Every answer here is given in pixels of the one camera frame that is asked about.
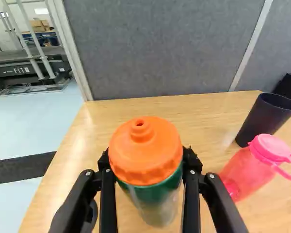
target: machine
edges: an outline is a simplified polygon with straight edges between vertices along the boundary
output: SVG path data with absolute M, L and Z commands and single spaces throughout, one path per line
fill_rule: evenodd
M 37 48 L 30 48 L 32 58 L 38 64 L 44 78 L 40 79 L 24 50 L 0 52 L 0 91 L 12 85 L 50 85 L 69 79 L 71 71 L 65 50 L 61 46 L 42 47 L 55 74 L 50 78 L 46 67 L 40 60 Z
M 56 31 L 37 35 L 23 5 L 27 2 L 16 0 L 15 3 L 7 3 L 6 0 L 2 0 L 2 3 L 0 19 L 16 50 L 0 51 L 0 95 L 63 89 L 68 83 L 71 71 L 65 50 L 61 46 L 41 47 L 41 41 L 37 38 L 43 36 L 45 40 L 56 37 L 60 41 Z M 19 6 L 29 29 L 27 34 L 21 32 L 9 4 Z M 26 43 L 28 39 L 35 48 L 28 47 Z

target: black cup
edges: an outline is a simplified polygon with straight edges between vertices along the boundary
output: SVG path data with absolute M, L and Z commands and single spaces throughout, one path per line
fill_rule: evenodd
M 291 117 L 291 99 L 272 93 L 258 96 L 235 141 L 240 147 L 248 146 L 256 135 L 274 134 Z

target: black object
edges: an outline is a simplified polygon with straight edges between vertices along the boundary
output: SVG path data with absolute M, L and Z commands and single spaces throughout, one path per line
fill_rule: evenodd
M 191 148 L 183 147 L 183 183 L 185 184 L 183 233 L 200 233 L 199 193 L 206 200 L 219 233 L 248 233 L 238 210 L 220 177 L 201 174 L 202 163 Z M 108 149 L 98 160 L 98 172 L 84 170 L 74 183 L 62 206 L 57 210 L 49 233 L 90 233 L 89 223 L 96 222 L 97 210 L 91 207 L 100 195 L 100 233 L 117 233 L 115 175 L 110 169 Z
M 258 96 L 235 141 L 248 146 L 261 133 L 274 134 L 291 117 L 291 100 L 284 96 L 262 93 Z
M 291 99 L 291 75 L 286 74 L 273 90 L 274 94 L 278 94 Z
M 44 176 L 56 151 L 0 160 L 0 183 Z

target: water bottle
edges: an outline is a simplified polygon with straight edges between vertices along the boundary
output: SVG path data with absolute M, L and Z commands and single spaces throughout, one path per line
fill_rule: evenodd
M 182 179 L 180 136 L 167 120 L 144 116 L 121 125 L 109 142 L 109 162 L 123 191 L 152 226 L 177 214 Z
M 279 173 L 291 180 L 291 174 L 280 165 L 291 163 L 291 150 L 281 139 L 270 134 L 259 134 L 249 146 L 240 149 L 219 173 L 234 201 L 242 200 Z

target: wall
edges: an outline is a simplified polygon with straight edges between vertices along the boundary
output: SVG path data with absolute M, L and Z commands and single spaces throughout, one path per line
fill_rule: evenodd
M 40 18 L 40 19 L 46 19 L 46 20 L 48 20 L 48 22 L 51 25 L 51 20 L 50 20 L 49 15 L 37 15 L 34 12 L 34 9 L 36 9 L 36 8 L 46 8 L 46 5 L 44 2 L 25 3 L 24 7 L 25 7 L 25 10 L 26 10 L 27 15 L 28 15 L 30 20 L 33 20 L 34 17 Z M 11 8 L 11 11 L 12 11 L 15 19 L 16 19 L 16 22 L 17 22 L 20 30 L 22 32 L 28 31 L 28 28 L 25 24 L 24 17 L 22 16 L 22 13 L 21 13 L 18 5 L 17 4 L 10 5 L 10 8 Z M 1 0 L 0 0 L 0 9 L 3 10 L 3 5 L 2 5 Z M 3 50 L 14 50 L 15 49 L 13 43 L 11 42 L 11 39 L 10 39 L 8 33 L 5 32 L 5 27 L 4 27 L 1 19 L 0 19 L 0 46 Z
M 96 100 L 227 91 L 264 0 L 65 0 Z
M 272 91 L 291 73 L 291 0 L 274 0 L 236 90 Z

